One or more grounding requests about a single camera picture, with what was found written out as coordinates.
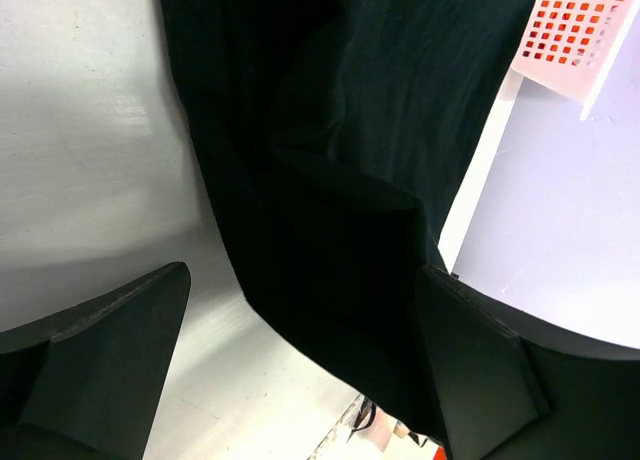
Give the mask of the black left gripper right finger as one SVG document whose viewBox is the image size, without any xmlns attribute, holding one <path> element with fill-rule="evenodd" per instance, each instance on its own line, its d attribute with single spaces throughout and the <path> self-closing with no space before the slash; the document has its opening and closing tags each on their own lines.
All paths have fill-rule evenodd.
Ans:
<svg viewBox="0 0 640 460">
<path fill-rule="evenodd" d="M 450 459 L 636 459 L 639 351 L 425 267 L 415 284 Z"/>
</svg>

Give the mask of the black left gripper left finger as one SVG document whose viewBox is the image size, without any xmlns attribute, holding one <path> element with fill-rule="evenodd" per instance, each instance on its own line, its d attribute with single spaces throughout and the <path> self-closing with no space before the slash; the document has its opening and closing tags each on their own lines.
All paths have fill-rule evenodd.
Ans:
<svg viewBox="0 0 640 460">
<path fill-rule="evenodd" d="M 173 262 L 2 332 L 2 458 L 142 458 L 190 287 Z"/>
</svg>

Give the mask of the black t-shirt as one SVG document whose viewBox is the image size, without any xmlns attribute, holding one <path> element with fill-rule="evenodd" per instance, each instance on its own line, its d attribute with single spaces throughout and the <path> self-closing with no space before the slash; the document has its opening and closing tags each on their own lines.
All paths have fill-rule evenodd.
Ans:
<svg viewBox="0 0 640 460">
<path fill-rule="evenodd" d="M 535 0 L 159 0 L 227 255 L 279 335 L 445 437 L 414 282 Z"/>
</svg>

